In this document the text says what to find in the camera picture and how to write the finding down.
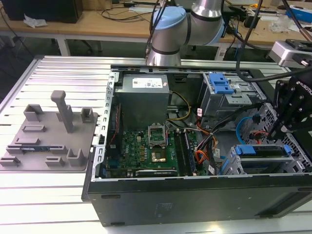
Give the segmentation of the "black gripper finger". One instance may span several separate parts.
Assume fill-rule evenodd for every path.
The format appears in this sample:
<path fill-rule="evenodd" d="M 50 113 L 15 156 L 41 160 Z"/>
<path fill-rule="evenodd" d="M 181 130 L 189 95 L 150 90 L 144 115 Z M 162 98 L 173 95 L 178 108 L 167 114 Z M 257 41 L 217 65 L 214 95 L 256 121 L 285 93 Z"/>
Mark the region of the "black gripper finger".
<path fill-rule="evenodd" d="M 293 133 L 299 130 L 312 129 L 311 112 L 294 112 L 291 115 L 277 115 L 277 120 L 272 126 L 272 139 L 282 139 L 286 133 Z"/>
<path fill-rule="evenodd" d="M 282 139 L 284 137 L 284 134 L 288 131 L 288 87 L 289 83 L 287 81 L 278 80 L 275 84 L 273 108 L 276 112 L 277 119 L 270 127 L 270 131 L 268 134 L 268 139 L 270 140 Z"/>

